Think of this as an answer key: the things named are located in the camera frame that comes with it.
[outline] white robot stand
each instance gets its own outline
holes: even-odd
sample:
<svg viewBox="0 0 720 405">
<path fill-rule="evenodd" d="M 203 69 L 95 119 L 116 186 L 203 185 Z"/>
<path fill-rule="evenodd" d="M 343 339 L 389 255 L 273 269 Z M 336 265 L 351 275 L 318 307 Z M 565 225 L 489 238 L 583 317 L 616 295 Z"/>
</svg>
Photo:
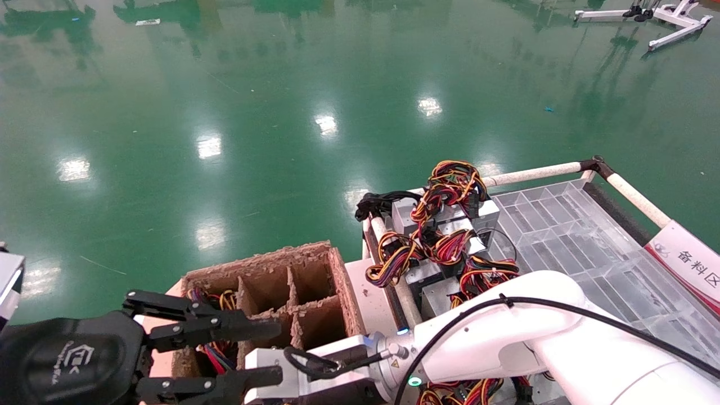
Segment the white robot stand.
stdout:
<svg viewBox="0 0 720 405">
<path fill-rule="evenodd" d="M 690 10 L 698 5 L 698 0 L 682 0 L 677 6 L 674 4 L 663 4 L 653 10 L 653 17 L 661 22 L 669 22 L 670 24 L 682 27 L 681 30 L 675 31 L 670 35 L 666 35 L 659 40 L 650 41 L 647 45 L 647 51 L 652 52 L 658 47 L 679 40 L 682 37 L 692 34 L 695 31 L 702 30 L 713 18 L 706 15 L 700 20 L 690 17 Z M 597 17 L 622 17 L 628 10 L 608 10 L 599 12 L 587 12 L 583 10 L 575 11 L 575 21 L 582 18 Z"/>
</svg>

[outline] black wire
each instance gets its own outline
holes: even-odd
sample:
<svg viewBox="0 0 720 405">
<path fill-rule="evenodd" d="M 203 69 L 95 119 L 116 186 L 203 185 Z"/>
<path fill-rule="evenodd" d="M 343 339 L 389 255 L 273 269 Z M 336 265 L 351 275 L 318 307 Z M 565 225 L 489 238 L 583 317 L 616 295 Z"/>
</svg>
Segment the black wire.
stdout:
<svg viewBox="0 0 720 405">
<path fill-rule="evenodd" d="M 479 303 L 476 306 L 471 307 L 470 309 L 461 312 L 455 319 L 450 321 L 447 325 L 445 325 L 440 331 L 433 336 L 432 339 L 428 342 L 428 344 L 418 353 L 418 356 L 413 360 L 413 362 L 410 364 L 410 368 L 408 368 L 408 371 L 406 372 L 405 376 L 400 380 L 400 387 L 397 390 L 397 395 L 395 396 L 395 405 L 400 405 L 400 400 L 402 399 L 402 393 L 405 392 L 405 386 L 407 385 L 407 381 L 410 380 L 410 377 L 412 376 L 415 369 L 420 365 L 420 362 L 423 361 L 423 358 L 432 350 L 433 346 L 437 342 L 440 341 L 440 339 L 443 338 L 445 333 L 447 333 L 450 329 L 453 329 L 457 324 L 459 324 L 463 319 L 467 318 L 468 316 L 472 315 L 475 312 L 480 311 L 481 309 L 485 309 L 491 306 L 495 305 L 504 305 L 507 304 L 509 306 L 512 306 L 516 303 L 530 303 L 530 304 L 536 304 L 541 306 L 548 306 L 552 308 L 562 309 L 563 311 L 573 312 L 577 313 L 582 316 L 586 316 L 590 319 L 595 319 L 596 321 L 603 322 L 604 324 L 613 326 L 617 329 L 620 329 L 621 331 L 627 332 L 639 339 L 644 340 L 645 342 L 654 344 L 655 346 L 659 347 L 660 349 L 663 349 L 666 352 L 669 352 L 670 354 L 679 357 L 683 359 L 686 362 L 689 362 L 691 365 L 694 365 L 695 367 L 701 369 L 702 371 L 712 375 L 715 378 L 720 379 L 720 370 L 717 368 L 709 365 L 708 363 L 698 359 L 697 357 L 691 355 L 690 353 L 686 352 L 685 350 L 680 349 L 679 347 L 673 346 L 670 343 L 667 343 L 661 339 L 658 339 L 651 334 L 639 331 L 638 329 L 635 329 L 632 326 L 629 326 L 627 324 L 624 324 L 620 321 L 616 321 L 615 319 L 608 318 L 607 316 L 600 315 L 599 313 L 595 313 L 592 311 L 589 311 L 584 308 L 578 308 L 577 306 L 572 306 L 566 303 L 560 303 L 557 301 L 551 301 L 551 300 L 544 300 L 542 298 L 530 298 L 530 297 L 503 297 L 503 298 L 496 298 L 494 300 L 485 301 L 484 303 Z"/>
<path fill-rule="evenodd" d="M 314 378 L 315 380 L 329 380 L 331 378 L 337 377 L 338 375 L 347 373 L 348 371 L 356 370 L 360 367 L 365 367 L 366 365 L 371 365 L 372 363 L 382 360 L 382 355 L 380 353 L 376 353 L 366 359 L 358 360 L 344 367 L 338 367 L 338 364 L 336 362 L 333 362 L 332 360 L 324 359 L 320 356 L 314 355 L 313 353 L 308 353 L 303 350 L 296 349 L 295 347 L 285 347 L 282 354 L 293 367 L 298 369 L 301 373 L 308 375 L 310 378 Z M 308 363 L 311 361 L 315 361 L 323 364 L 326 368 L 332 368 L 335 370 L 316 370 L 307 365 L 303 365 L 294 356 L 305 358 Z"/>
<path fill-rule="evenodd" d="M 370 214 L 379 215 L 383 212 L 388 213 L 392 209 L 392 203 L 402 200 L 403 198 L 412 198 L 415 201 L 420 201 L 422 195 L 409 191 L 391 191 L 384 194 L 368 192 L 362 197 L 362 200 L 357 203 L 358 209 L 355 211 L 355 219 L 358 222 L 362 222 L 368 218 Z"/>
<path fill-rule="evenodd" d="M 492 398 L 492 396 L 495 395 L 495 393 L 500 390 L 500 388 L 503 386 L 504 383 L 505 383 L 504 378 L 498 378 L 498 381 L 497 381 L 497 383 L 495 383 L 495 386 L 492 387 L 492 389 L 487 392 L 487 398 L 488 399 Z"/>
<path fill-rule="evenodd" d="M 510 246 L 513 247 L 513 251 L 515 252 L 515 256 L 513 257 L 513 261 L 515 262 L 515 264 L 518 264 L 518 248 L 517 248 L 517 246 L 515 246 L 515 244 L 513 243 L 513 240 L 510 239 L 510 237 L 509 237 L 505 232 L 501 231 L 500 229 L 493 228 L 492 226 L 486 226 L 486 227 L 484 227 L 484 228 L 477 229 L 477 230 L 475 230 L 475 233 L 480 233 L 481 231 L 484 231 L 484 230 L 486 230 L 486 229 L 489 229 L 489 230 L 495 231 L 495 232 L 500 232 L 500 234 L 503 235 L 503 236 L 508 240 L 508 242 L 510 242 Z"/>
</svg>

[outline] wire harness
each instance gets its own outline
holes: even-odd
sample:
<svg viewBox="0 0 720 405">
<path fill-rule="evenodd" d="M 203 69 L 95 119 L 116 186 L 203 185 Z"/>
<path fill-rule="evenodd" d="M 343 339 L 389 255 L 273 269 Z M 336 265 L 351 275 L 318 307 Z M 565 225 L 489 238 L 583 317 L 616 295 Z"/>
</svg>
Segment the wire harness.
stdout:
<svg viewBox="0 0 720 405">
<path fill-rule="evenodd" d="M 410 218 L 418 224 L 418 229 L 409 237 L 387 232 L 378 241 L 380 263 L 368 267 L 365 273 L 366 279 L 377 287 L 397 284 L 410 269 L 413 260 L 430 259 L 445 265 L 463 260 L 467 242 L 476 236 L 475 232 L 460 229 L 442 235 L 429 226 L 443 205 L 460 205 L 466 215 L 472 217 L 472 213 L 477 214 L 480 203 L 489 199 L 485 183 L 474 166 L 465 161 L 447 160 L 435 166 L 422 196 L 408 192 L 365 194 L 358 203 L 356 219 L 365 219 L 370 213 L 389 212 L 392 201 L 405 197 L 417 201 Z"/>
<path fill-rule="evenodd" d="M 226 290 L 222 294 L 209 294 L 203 289 L 195 287 L 187 292 L 187 298 L 195 302 L 205 302 L 223 311 L 235 310 L 235 292 Z M 212 342 L 198 346 L 196 351 L 207 356 L 218 375 L 225 374 L 234 370 L 236 367 L 235 360 L 237 356 L 238 345 L 230 342 Z"/>
</svg>

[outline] green epoxy floor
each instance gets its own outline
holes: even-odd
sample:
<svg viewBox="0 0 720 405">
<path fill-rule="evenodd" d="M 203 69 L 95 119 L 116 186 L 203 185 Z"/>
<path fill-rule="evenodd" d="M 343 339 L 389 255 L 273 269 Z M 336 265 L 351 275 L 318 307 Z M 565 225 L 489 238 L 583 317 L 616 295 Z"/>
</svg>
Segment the green epoxy floor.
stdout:
<svg viewBox="0 0 720 405">
<path fill-rule="evenodd" d="M 720 247 L 720 20 L 648 57 L 669 28 L 568 17 L 627 1 L 153 3 L 7 2 L 0 239 L 29 270 L 16 323 L 99 315 L 130 288 L 286 245 L 358 259 L 354 203 L 442 159 L 497 174 L 599 153 Z"/>
</svg>

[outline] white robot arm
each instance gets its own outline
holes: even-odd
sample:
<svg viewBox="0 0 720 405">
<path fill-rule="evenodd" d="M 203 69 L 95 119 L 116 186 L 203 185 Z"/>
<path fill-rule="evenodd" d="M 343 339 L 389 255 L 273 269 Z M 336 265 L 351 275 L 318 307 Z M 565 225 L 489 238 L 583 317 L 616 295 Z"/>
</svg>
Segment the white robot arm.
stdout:
<svg viewBox="0 0 720 405">
<path fill-rule="evenodd" d="M 392 403 L 398 391 L 404 391 L 416 357 L 424 355 L 413 370 L 416 383 L 503 378 L 549 370 L 574 405 L 720 404 L 720 388 L 684 362 L 595 319 L 535 303 L 513 304 L 511 300 L 506 301 L 510 305 L 501 301 L 470 311 L 499 297 L 540 298 L 615 319 L 590 302 L 570 277 L 559 272 L 534 272 L 504 282 L 417 325 L 408 334 L 352 337 L 310 350 L 337 360 L 333 354 L 364 347 L 367 357 L 383 357 L 337 378 L 311 380 L 280 358 L 279 351 L 258 349 L 248 356 L 248 366 L 280 362 L 284 381 L 277 387 L 251 390 L 246 403 L 278 398 L 278 389 L 284 398 L 322 396 L 330 389 L 368 381 Z"/>
</svg>

